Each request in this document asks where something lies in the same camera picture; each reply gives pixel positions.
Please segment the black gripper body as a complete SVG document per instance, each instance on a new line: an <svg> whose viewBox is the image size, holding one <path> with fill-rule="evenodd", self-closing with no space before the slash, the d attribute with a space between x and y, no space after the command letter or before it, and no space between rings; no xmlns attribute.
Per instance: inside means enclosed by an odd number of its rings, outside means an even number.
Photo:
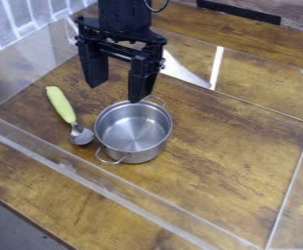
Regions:
<svg viewBox="0 0 303 250"><path fill-rule="evenodd" d="M153 0L98 0L98 17L79 16L76 45L95 45L108 56L131 62L134 58L151 60L157 70L163 68L163 46L167 39L151 30Z"/></svg>

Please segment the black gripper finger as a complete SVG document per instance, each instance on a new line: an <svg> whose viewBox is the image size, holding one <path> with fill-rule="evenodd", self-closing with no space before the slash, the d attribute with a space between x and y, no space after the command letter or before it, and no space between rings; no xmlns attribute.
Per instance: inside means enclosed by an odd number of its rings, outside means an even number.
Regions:
<svg viewBox="0 0 303 250"><path fill-rule="evenodd" d="M138 103L153 93L158 70L151 60L134 58L128 75L128 100Z"/></svg>
<svg viewBox="0 0 303 250"><path fill-rule="evenodd" d="M88 85L95 88L108 80L108 56L91 44L79 44L79 56Z"/></svg>

